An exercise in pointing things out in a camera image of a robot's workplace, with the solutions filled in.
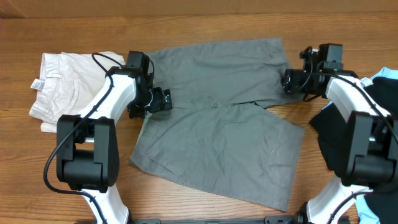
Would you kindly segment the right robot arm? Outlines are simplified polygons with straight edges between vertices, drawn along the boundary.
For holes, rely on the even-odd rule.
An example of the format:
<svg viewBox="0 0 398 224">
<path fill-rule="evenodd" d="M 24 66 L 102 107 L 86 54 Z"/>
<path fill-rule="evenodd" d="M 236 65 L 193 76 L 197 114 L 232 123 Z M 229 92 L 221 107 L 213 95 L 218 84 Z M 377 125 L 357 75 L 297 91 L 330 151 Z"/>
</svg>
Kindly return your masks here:
<svg viewBox="0 0 398 224">
<path fill-rule="evenodd" d="M 309 46 L 300 52 L 301 70 L 287 69 L 281 84 L 286 94 L 327 98 L 346 122 L 335 173 L 314 198 L 305 202 L 292 223 L 347 223 L 345 211 L 359 195 L 397 190 L 397 119 L 364 90 L 361 80 L 342 63 L 341 44 Z"/>
</svg>

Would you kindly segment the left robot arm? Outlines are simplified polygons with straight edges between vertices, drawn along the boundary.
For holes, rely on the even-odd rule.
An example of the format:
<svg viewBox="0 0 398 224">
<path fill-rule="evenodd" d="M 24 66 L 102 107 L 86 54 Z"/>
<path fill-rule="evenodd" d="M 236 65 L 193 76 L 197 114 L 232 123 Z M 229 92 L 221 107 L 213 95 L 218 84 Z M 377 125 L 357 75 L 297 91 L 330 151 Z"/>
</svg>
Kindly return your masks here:
<svg viewBox="0 0 398 224">
<path fill-rule="evenodd" d="M 170 90 L 154 86 L 154 63 L 144 52 L 130 51 L 125 64 L 117 62 L 104 72 L 104 86 L 94 99 L 78 114 L 59 118 L 44 182 L 54 192 L 82 196 L 96 223 L 132 223 L 116 187 L 116 124 L 123 111 L 130 118 L 145 118 L 171 110 L 172 98 Z"/>
</svg>

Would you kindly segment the grey shorts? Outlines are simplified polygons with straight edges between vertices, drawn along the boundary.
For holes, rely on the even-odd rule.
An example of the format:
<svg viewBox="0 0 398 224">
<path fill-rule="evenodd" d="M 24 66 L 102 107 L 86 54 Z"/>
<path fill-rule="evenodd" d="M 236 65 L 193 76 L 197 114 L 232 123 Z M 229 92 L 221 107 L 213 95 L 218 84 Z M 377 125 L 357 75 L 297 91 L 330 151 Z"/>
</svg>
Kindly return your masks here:
<svg viewBox="0 0 398 224">
<path fill-rule="evenodd" d="M 149 52 L 172 109 L 148 114 L 130 163 L 176 184 L 287 211 L 304 130 L 270 112 L 295 103 L 280 39 Z"/>
</svg>

